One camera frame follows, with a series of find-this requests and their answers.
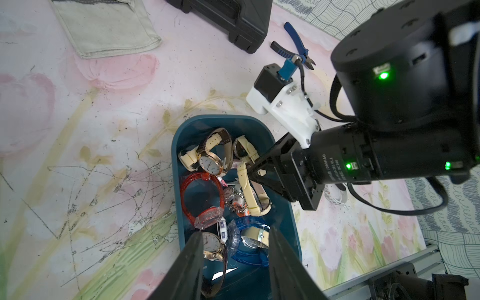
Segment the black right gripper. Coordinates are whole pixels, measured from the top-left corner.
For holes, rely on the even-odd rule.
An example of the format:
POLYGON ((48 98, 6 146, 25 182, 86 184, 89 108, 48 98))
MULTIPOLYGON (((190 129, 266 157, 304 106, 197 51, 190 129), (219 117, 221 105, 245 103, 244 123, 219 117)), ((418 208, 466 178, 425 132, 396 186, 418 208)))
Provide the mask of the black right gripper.
POLYGON ((315 132, 303 149, 286 134, 248 167, 252 181, 269 188, 305 211, 317 210, 326 185, 370 184, 378 174, 367 128, 344 124, 315 132), (260 176, 258 171, 275 171, 260 176))

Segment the red transparent watch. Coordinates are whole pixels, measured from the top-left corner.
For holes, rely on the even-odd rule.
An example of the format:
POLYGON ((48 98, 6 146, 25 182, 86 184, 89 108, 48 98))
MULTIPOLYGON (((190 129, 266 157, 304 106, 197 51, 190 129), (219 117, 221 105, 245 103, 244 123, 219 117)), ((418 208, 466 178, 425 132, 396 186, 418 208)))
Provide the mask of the red transparent watch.
POLYGON ((181 209, 190 224, 205 230, 221 221, 225 212, 223 186, 207 172, 190 174, 181 184, 181 209))

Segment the orange white kids watch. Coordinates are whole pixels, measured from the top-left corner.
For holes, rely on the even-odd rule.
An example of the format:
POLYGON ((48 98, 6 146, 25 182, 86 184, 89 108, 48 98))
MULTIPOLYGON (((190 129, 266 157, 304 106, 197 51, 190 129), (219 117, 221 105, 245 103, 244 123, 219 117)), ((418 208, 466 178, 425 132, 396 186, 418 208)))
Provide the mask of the orange white kids watch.
POLYGON ((238 217, 249 216, 245 197, 239 186, 228 186, 223 190, 225 205, 238 217))

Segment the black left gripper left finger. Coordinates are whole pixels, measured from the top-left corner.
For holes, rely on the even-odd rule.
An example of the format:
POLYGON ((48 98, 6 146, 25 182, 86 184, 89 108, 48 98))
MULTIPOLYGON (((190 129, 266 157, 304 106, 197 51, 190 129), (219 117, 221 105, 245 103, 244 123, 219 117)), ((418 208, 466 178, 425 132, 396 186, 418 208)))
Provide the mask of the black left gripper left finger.
POLYGON ((203 282, 203 237, 194 233, 148 300, 200 300, 203 282))

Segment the blue strap watch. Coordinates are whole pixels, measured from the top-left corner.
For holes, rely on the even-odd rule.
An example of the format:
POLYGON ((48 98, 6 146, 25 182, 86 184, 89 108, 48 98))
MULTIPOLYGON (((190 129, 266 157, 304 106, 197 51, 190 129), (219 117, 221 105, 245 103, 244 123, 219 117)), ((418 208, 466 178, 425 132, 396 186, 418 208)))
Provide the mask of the blue strap watch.
POLYGON ((269 266, 270 227, 262 217, 236 218, 227 230, 227 247, 233 260, 248 266, 269 266))

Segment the white grey strap watch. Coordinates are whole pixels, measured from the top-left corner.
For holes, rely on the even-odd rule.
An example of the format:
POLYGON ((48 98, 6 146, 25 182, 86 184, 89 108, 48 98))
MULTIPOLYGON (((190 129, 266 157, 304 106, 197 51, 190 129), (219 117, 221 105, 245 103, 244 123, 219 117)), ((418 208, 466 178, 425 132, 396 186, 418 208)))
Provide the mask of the white grey strap watch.
POLYGON ((324 187, 323 195, 335 205, 345 205, 348 200, 347 188, 344 184, 327 184, 324 187))

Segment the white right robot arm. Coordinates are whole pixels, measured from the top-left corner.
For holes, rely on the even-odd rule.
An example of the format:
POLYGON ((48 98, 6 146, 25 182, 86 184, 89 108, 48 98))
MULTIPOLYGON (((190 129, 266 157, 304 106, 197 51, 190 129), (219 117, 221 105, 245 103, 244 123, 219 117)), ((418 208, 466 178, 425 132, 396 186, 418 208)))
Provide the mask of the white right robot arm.
POLYGON ((480 163, 480 4, 402 1, 381 9, 333 50, 332 120, 322 130, 305 83, 293 74, 306 57, 287 55, 260 72, 247 102, 286 129, 247 168, 250 180, 304 210, 315 210, 325 186, 353 191, 373 181, 425 178, 441 204, 438 181, 459 185, 480 163))

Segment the dark brown leather watch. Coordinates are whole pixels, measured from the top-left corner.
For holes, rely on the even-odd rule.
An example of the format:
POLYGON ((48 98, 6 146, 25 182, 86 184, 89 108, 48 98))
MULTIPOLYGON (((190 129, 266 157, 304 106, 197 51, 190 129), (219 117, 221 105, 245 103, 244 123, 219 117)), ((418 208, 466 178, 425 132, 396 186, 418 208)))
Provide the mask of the dark brown leather watch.
POLYGON ((213 283, 205 277, 202 279, 201 294, 205 298, 213 298, 221 290, 225 281, 228 267, 228 249, 225 243, 211 232, 202 232, 203 255, 205 260, 219 261, 223 264, 223 269, 219 282, 213 283))

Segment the cream leather strap watch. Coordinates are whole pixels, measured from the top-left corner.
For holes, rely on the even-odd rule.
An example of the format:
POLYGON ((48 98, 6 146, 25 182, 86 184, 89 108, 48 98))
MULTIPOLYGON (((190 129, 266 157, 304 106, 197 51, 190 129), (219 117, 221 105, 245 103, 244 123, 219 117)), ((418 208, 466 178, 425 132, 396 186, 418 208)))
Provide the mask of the cream leather strap watch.
POLYGON ((184 149, 180 151, 177 155, 181 164, 189 171, 195 172, 199 168, 198 163, 198 146, 193 147, 192 149, 184 149))

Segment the beige strap gold watch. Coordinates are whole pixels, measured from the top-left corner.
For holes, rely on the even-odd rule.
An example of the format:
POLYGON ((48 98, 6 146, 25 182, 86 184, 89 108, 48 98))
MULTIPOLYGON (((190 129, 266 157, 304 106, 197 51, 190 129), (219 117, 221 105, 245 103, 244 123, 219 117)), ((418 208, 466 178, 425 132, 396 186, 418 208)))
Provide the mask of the beige strap gold watch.
POLYGON ((247 209, 251 216, 267 215, 272 208, 270 197, 260 184, 252 182, 248 176, 248 166, 259 160, 260 155, 245 135, 238 137, 233 146, 234 155, 240 159, 236 169, 247 209))

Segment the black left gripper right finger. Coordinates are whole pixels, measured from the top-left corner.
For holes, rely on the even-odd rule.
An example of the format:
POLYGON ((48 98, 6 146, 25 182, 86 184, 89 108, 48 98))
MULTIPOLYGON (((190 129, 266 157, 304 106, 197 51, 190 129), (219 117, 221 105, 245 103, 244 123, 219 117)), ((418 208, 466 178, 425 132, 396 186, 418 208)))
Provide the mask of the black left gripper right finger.
POLYGON ((327 299, 275 227, 269 232, 269 277, 274 300, 327 299))

